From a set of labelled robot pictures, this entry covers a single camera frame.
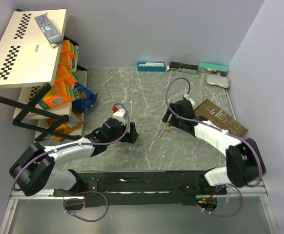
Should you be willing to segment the long shackle brass padlock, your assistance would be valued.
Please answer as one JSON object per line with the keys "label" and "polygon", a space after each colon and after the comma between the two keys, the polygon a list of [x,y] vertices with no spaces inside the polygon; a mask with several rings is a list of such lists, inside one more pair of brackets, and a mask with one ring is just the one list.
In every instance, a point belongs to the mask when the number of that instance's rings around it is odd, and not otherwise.
{"label": "long shackle brass padlock", "polygon": [[158,137],[162,137],[165,133],[169,133],[170,131],[171,131],[171,126],[166,125],[164,129],[159,131]]}

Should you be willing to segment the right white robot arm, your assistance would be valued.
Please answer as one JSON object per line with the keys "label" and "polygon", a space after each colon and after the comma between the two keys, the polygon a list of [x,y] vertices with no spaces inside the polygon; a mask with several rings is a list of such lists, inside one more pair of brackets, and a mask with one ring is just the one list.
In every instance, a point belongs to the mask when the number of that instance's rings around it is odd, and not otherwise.
{"label": "right white robot arm", "polygon": [[199,189],[204,194],[212,193],[218,185],[233,184],[238,188],[249,186],[251,182],[261,180],[266,173],[255,140],[232,135],[205,117],[196,116],[188,99],[168,103],[162,122],[207,142],[225,156],[224,167],[210,169],[202,175]]}

